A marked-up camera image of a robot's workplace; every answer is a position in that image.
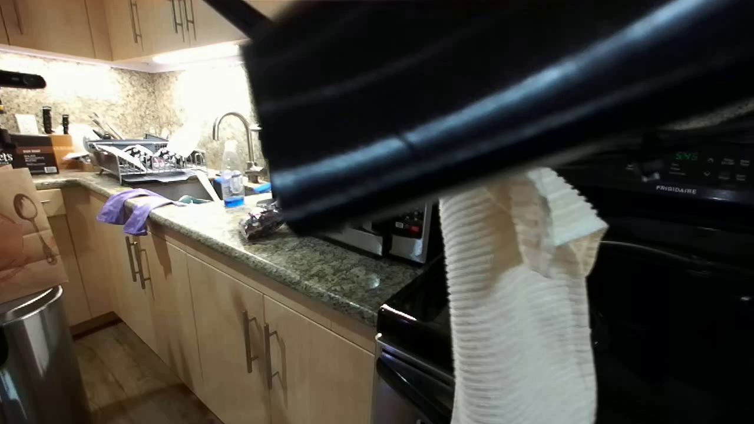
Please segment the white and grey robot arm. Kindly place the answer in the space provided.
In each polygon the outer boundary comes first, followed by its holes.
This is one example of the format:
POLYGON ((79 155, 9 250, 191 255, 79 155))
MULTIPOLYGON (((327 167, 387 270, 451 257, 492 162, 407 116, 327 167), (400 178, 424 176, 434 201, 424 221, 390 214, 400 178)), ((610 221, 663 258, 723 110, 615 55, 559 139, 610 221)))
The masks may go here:
POLYGON ((754 0, 206 0, 280 221, 318 232, 751 95, 754 0))

